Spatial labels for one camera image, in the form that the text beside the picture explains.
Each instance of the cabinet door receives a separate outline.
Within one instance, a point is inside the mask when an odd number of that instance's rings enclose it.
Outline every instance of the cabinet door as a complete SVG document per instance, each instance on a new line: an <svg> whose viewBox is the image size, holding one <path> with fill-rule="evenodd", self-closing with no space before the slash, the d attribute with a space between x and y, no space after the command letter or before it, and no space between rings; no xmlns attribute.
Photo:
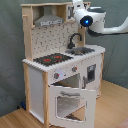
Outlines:
<svg viewBox="0 0 128 128"><path fill-rule="evenodd" d="M69 118L85 100L84 120ZM53 86L49 87L49 123L65 128L94 128L96 92L94 90Z"/></svg>

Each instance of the stove top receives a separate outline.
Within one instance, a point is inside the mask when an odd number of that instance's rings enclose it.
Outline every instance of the stove top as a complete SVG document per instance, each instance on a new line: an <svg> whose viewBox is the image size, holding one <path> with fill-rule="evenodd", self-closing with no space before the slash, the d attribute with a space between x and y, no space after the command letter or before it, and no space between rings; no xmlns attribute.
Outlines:
<svg viewBox="0 0 128 128"><path fill-rule="evenodd" d="M51 55L36 58L36 59L34 59L34 62L40 63L40 64L48 67L48 66L51 66L54 64L58 64L58 63L67 61L69 59L73 59L73 57L63 55L60 53L54 53Z"/></svg>

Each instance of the gray wall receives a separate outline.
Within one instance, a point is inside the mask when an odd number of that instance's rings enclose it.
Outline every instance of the gray wall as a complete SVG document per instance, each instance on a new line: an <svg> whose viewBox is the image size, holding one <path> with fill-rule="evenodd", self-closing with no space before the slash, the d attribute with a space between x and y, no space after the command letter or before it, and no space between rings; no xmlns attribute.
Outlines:
<svg viewBox="0 0 128 128"><path fill-rule="evenodd" d="M25 101L22 59L24 41L20 4L60 2L60 0L1 0L0 1L0 116L16 110ZM92 6L107 11L106 27L123 23L128 15L126 0L91 0ZM103 79L128 88L128 35L90 37L86 43L106 48Z"/></svg>

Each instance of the toy kitchen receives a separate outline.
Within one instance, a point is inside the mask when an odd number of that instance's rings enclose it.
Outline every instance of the toy kitchen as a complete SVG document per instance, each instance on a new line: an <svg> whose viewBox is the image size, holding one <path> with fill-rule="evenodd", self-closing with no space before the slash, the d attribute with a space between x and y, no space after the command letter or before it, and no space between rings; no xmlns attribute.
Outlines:
<svg viewBox="0 0 128 128"><path fill-rule="evenodd" d="M72 3L21 6L27 112L45 128L94 128L105 49L85 44L86 29L72 17ZM82 119L73 115L81 108Z"/></svg>

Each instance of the knob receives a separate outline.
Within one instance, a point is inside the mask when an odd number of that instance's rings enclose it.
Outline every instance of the knob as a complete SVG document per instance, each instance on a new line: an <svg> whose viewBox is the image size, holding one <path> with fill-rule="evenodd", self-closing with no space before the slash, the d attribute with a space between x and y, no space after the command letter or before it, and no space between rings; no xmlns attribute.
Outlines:
<svg viewBox="0 0 128 128"><path fill-rule="evenodd" d="M76 72L76 70L77 70L77 67L73 67L73 68L72 68L72 71L73 71L73 72Z"/></svg>
<svg viewBox="0 0 128 128"><path fill-rule="evenodd" d="M54 78L55 78L55 79L58 79L58 78L59 78L59 74L58 74L58 73L55 73L55 74L54 74Z"/></svg>

